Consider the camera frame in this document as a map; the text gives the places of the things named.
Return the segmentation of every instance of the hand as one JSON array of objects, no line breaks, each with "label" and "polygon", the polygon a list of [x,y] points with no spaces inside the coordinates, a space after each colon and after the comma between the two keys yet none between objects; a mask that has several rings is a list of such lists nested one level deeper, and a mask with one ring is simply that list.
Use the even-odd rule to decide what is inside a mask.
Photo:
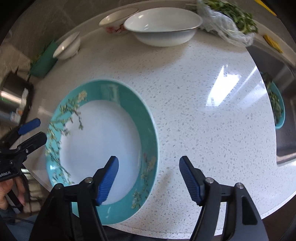
[{"label": "hand", "polygon": [[22,179],[20,177],[16,177],[13,179],[6,180],[4,182],[0,182],[0,209],[6,210],[8,208],[8,202],[6,200],[5,195],[9,193],[13,186],[13,182],[15,181],[18,190],[18,199],[21,204],[25,205],[25,188],[22,183]]}]

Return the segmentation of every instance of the screw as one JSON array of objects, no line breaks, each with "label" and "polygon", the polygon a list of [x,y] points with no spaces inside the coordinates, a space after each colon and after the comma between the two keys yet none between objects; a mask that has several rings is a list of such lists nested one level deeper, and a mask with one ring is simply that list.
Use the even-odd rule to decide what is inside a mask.
[{"label": "screw", "polygon": [[58,183],[54,186],[55,189],[61,189],[63,187],[63,184]]},{"label": "screw", "polygon": [[91,183],[92,182],[92,177],[87,177],[86,179],[84,179],[84,181],[86,182],[86,183]]},{"label": "screw", "polygon": [[207,183],[213,183],[213,182],[214,182],[214,179],[211,178],[211,177],[207,177],[207,178],[205,179],[205,181],[206,181]]},{"label": "screw", "polygon": [[243,189],[244,188],[244,185],[242,183],[237,183],[235,184],[235,186],[239,189]]}]

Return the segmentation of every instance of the white speckled countertop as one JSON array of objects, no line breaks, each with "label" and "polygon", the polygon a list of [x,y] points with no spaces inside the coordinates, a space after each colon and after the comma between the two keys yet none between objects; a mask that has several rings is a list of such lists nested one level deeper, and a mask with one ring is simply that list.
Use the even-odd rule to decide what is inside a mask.
[{"label": "white speckled countertop", "polygon": [[[83,37],[77,56],[58,61],[37,85],[28,117],[41,119],[36,131],[47,130],[69,91],[100,78],[123,81],[142,96],[160,143],[151,195],[135,216],[114,228],[157,238],[190,237],[200,207],[191,201],[180,174],[182,155],[221,184],[242,182],[262,218],[295,194],[296,165],[276,164],[270,102],[245,48],[202,31],[186,44],[159,48],[131,34],[110,36],[97,30]],[[32,153],[25,166],[50,190],[41,152]],[[222,204],[216,234],[222,232],[224,215]]]}]

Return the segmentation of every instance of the stainless steel sink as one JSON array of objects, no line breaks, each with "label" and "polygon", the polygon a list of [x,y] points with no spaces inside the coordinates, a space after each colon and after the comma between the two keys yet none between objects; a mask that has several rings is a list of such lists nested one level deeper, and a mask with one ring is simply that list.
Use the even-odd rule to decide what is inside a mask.
[{"label": "stainless steel sink", "polygon": [[296,78],[295,70],[281,55],[260,43],[247,48],[259,71],[268,72],[284,99],[286,118],[276,130],[277,164],[296,159]]}]

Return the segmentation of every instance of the white bowl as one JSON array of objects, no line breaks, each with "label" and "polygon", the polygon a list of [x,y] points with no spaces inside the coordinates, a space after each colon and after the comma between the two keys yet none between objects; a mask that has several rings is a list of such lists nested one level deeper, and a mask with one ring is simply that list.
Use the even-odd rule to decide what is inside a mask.
[{"label": "white bowl", "polygon": [[55,50],[53,58],[67,59],[78,53],[80,47],[79,32],[71,34],[67,37]]},{"label": "white bowl", "polygon": [[130,16],[138,12],[137,8],[125,8],[111,13],[99,22],[99,26],[105,28],[109,34],[126,34],[128,31],[124,28],[123,23]]},{"label": "white bowl", "polygon": [[160,7],[144,10],[129,17],[124,27],[141,42],[168,47],[189,41],[202,24],[202,18],[191,11]]}]

